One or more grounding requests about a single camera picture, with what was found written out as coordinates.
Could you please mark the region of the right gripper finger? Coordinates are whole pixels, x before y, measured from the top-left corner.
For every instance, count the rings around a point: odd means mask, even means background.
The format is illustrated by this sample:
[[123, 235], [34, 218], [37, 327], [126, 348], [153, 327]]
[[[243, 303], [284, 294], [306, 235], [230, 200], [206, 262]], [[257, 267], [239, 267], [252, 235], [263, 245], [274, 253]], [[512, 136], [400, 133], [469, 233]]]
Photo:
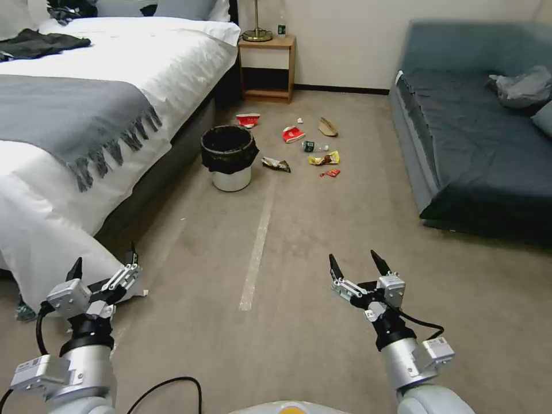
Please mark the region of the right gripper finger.
[[370, 250], [370, 254], [378, 270], [380, 277], [390, 277], [390, 276], [398, 277], [399, 276], [399, 273], [392, 271], [389, 265], [387, 264], [387, 262], [380, 255], [378, 255], [374, 250]]
[[368, 295], [366, 289], [345, 279], [333, 254], [329, 254], [329, 267], [332, 278], [332, 289], [342, 298], [350, 301], [353, 297], [360, 299]]

